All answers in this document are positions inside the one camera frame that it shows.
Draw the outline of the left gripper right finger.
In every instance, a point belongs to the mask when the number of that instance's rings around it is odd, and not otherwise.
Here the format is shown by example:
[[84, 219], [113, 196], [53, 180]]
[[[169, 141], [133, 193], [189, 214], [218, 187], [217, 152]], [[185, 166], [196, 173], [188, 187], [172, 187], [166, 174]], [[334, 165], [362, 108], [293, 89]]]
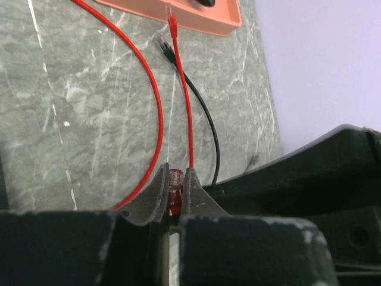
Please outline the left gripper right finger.
[[327, 241], [306, 219], [232, 216], [188, 168], [180, 215], [181, 285], [338, 285]]

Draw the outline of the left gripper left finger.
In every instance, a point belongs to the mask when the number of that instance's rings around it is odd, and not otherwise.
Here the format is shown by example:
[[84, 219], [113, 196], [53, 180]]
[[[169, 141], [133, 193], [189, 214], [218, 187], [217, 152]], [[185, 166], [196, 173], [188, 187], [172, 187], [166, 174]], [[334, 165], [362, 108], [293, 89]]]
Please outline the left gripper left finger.
[[120, 210], [2, 212], [2, 285], [168, 285], [170, 171]]

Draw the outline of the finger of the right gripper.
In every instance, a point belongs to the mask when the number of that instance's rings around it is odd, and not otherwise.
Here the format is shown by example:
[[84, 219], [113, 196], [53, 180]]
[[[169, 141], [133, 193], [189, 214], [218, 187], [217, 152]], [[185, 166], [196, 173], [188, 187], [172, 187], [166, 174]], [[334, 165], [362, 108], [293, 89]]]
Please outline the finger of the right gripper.
[[324, 234], [341, 285], [380, 285], [380, 207], [310, 216]]
[[340, 125], [245, 175], [207, 186], [234, 215], [304, 215], [380, 205], [380, 132]]

